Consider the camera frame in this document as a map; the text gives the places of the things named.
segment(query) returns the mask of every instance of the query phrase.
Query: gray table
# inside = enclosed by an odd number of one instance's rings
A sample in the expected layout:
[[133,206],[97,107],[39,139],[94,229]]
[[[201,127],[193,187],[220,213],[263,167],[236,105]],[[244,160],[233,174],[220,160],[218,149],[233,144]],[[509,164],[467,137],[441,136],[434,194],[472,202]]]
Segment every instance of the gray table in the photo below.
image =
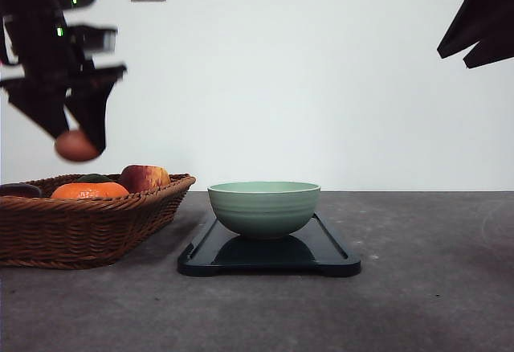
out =
[[110,267],[0,269],[2,351],[514,350],[513,193],[322,193],[350,278],[183,276],[209,209],[189,193]]

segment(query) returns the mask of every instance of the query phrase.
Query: mandarin orange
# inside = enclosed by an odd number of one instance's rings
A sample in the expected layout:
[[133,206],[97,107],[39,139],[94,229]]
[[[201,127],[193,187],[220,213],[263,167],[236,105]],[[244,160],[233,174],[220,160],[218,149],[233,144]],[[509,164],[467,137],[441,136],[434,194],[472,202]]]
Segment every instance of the mandarin orange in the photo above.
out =
[[115,182],[106,183],[66,183],[57,187],[50,198],[85,199],[115,198],[129,195],[127,189]]

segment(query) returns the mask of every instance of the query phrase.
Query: black tray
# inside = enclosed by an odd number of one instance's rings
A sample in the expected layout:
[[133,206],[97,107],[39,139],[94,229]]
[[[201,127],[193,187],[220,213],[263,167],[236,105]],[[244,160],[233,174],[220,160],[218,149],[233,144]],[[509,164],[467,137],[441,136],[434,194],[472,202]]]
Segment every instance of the black tray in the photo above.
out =
[[247,239],[226,229],[211,214],[178,257],[177,270],[187,276],[224,272],[315,272],[348,277],[361,261],[315,213],[302,229],[281,239]]

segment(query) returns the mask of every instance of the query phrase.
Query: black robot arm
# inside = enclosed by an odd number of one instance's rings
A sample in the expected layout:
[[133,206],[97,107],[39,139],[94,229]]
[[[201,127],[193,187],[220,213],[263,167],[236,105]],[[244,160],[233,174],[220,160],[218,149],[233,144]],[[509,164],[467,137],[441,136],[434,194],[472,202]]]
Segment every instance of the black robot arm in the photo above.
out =
[[[95,0],[0,0],[0,60],[21,65],[25,76],[0,82],[9,102],[53,138],[68,131],[66,106],[92,144],[105,149],[105,108],[113,85],[124,75],[119,65],[96,69],[92,55],[112,51],[115,28],[67,25],[64,10]],[[17,62],[10,61],[4,28]]]
[[469,68],[514,57],[514,0],[464,0],[438,51],[446,58],[470,46]]

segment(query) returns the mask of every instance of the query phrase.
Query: woven basket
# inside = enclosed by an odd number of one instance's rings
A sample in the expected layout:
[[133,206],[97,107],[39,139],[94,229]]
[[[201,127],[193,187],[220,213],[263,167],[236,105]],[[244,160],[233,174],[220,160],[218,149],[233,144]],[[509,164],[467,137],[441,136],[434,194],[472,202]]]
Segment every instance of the woven basket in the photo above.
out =
[[[195,178],[111,199],[50,199],[82,174],[27,182],[43,197],[0,197],[0,265],[85,269],[114,264],[170,223]],[[108,175],[116,181],[119,174]]]

